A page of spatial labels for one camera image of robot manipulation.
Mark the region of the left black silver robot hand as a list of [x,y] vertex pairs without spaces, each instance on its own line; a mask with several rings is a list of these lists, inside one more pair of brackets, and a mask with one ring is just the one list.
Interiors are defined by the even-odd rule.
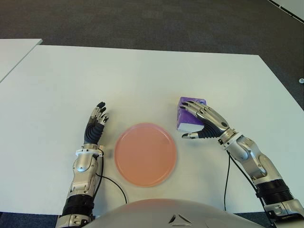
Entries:
[[84,133],[84,144],[98,144],[109,115],[105,113],[105,102],[100,102],[92,111]]

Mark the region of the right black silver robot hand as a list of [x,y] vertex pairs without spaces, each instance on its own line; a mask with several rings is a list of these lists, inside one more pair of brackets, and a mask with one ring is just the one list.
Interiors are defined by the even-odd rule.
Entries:
[[192,114],[203,123],[203,129],[182,135],[184,139],[230,138],[236,134],[227,121],[211,107],[195,101],[182,102],[180,108]]

